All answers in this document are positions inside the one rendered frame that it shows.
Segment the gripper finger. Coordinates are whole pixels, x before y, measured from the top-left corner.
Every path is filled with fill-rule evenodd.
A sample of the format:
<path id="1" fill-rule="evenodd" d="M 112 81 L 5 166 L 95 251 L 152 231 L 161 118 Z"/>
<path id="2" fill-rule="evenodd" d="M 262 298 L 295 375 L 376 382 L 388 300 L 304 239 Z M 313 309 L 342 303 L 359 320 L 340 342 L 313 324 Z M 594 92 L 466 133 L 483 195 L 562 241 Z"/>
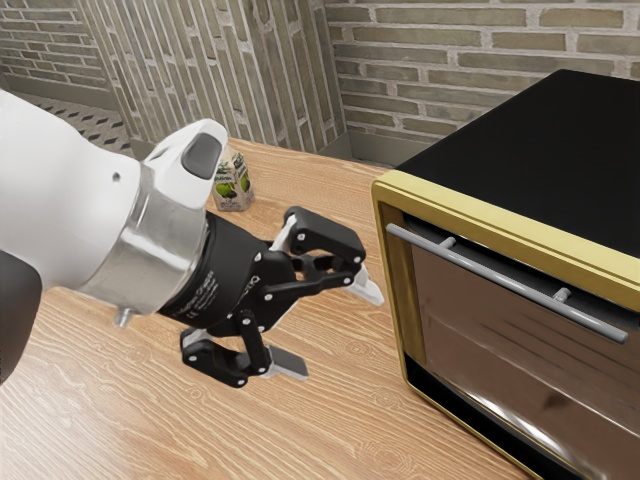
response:
<path id="1" fill-rule="evenodd" d="M 380 306 L 384 296 L 369 278 L 364 264 L 366 250 L 351 228 L 327 217 L 293 206 L 284 214 L 283 227 L 269 247 L 285 255 L 301 280 L 269 285 L 269 300 L 297 301 L 334 288 L 344 288 L 367 302 Z"/>
<path id="2" fill-rule="evenodd" d="M 180 335 L 183 363 L 233 388 L 245 386 L 251 376 L 267 379 L 284 374 L 301 381 L 309 377 L 302 357 L 264 344 L 261 336 L 264 328 L 251 310 L 241 311 L 233 325 L 239 328 L 245 351 L 215 343 L 204 329 L 188 328 Z"/>

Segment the green juice carton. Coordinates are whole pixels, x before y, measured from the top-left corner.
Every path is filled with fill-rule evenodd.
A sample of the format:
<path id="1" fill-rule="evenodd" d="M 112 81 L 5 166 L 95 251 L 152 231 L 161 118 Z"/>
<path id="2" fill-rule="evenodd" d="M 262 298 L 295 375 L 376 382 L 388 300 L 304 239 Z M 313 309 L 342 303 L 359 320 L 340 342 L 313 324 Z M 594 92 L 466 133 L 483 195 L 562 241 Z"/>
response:
<path id="1" fill-rule="evenodd" d="M 219 211 L 245 211 L 254 201 L 245 158 L 230 145 L 225 147 L 220 157 L 211 193 Z"/>

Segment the black oven with gold frame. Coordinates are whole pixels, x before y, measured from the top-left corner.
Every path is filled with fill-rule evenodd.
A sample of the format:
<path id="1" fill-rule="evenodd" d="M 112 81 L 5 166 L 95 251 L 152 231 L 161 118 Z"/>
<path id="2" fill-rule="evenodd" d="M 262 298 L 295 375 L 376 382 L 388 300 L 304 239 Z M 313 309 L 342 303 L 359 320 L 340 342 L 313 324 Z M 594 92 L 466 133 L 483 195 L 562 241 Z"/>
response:
<path id="1" fill-rule="evenodd" d="M 545 480 L 640 480 L 640 80 L 559 70 L 377 179 L 401 370 Z"/>

